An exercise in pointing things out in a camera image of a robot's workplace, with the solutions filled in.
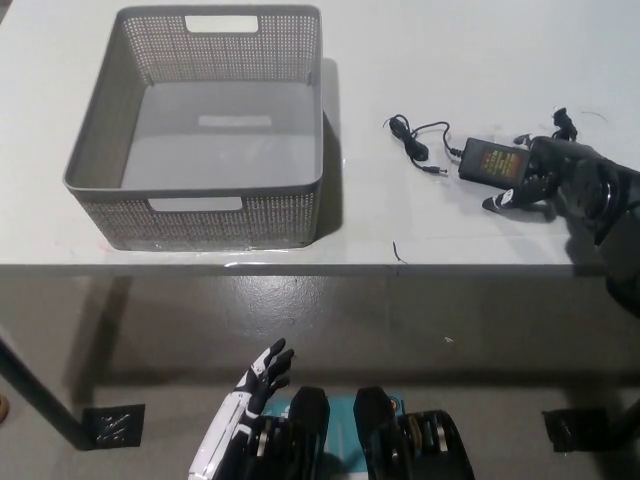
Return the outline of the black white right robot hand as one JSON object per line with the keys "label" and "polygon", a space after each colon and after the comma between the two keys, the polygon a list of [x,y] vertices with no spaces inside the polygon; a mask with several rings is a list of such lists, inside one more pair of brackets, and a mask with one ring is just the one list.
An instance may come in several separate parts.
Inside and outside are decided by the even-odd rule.
{"label": "black white right robot hand", "polygon": [[529,144],[533,173],[522,184],[485,199],[482,207],[502,213],[557,196],[569,213],[587,220],[608,216],[619,197],[618,177],[612,163],[592,147],[548,136]]}

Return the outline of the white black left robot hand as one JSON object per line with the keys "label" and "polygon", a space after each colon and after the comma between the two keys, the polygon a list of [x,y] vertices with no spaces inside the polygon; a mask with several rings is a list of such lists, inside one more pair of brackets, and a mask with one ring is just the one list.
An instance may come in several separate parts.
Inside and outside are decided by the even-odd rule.
{"label": "white black left robot hand", "polygon": [[274,393],[290,382],[293,356],[281,338],[253,361],[211,421],[189,468],[190,479],[239,476],[255,423]]}

